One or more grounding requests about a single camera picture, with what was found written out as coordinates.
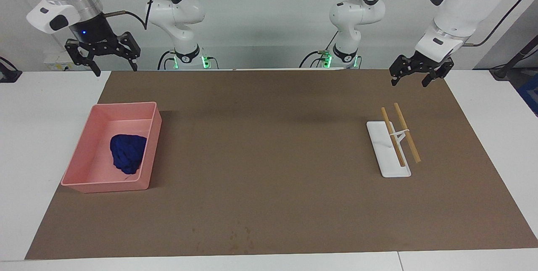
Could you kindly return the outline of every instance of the crumpled navy cloth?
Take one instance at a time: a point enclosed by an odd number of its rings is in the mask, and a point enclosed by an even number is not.
[[[147,139],[140,135],[119,134],[110,140],[114,166],[125,174],[135,174],[142,163]]]

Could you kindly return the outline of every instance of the brown mat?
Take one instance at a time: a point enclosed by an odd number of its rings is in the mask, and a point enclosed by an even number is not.
[[[150,188],[59,187],[27,259],[538,247],[443,81],[386,71],[113,72],[156,101]],[[381,177],[366,122],[397,101],[423,162]],[[411,153],[406,147],[406,156]]]

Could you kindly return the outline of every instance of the pink bin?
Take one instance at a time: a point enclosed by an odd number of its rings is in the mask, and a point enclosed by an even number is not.
[[[147,189],[162,122],[155,102],[94,105],[61,185],[84,193]],[[113,165],[110,139],[117,134],[148,139],[136,174]]]

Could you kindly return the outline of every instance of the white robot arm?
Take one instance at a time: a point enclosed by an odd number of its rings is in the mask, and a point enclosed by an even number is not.
[[[200,46],[187,25],[203,21],[206,11],[198,0],[154,0],[149,21],[162,28],[172,39],[177,63],[182,66],[202,64]]]
[[[137,70],[140,47],[130,32],[114,34],[99,0],[42,0],[26,18],[48,34],[69,27],[76,39],[68,39],[65,49],[75,64],[89,66],[96,76],[100,75],[100,69],[93,61],[94,56],[117,55]],[[82,56],[79,48],[88,51],[88,55]]]
[[[352,66],[361,41],[358,27],[379,22],[384,16],[385,4],[382,0],[348,0],[333,5],[329,18],[338,28],[331,49],[333,62],[347,68]]]
[[[410,58],[400,55],[390,66],[393,85],[414,72],[428,73],[422,81],[424,87],[436,78],[446,77],[454,66],[450,55],[465,44],[502,0],[430,1],[439,6],[438,12],[417,43],[415,54]]]

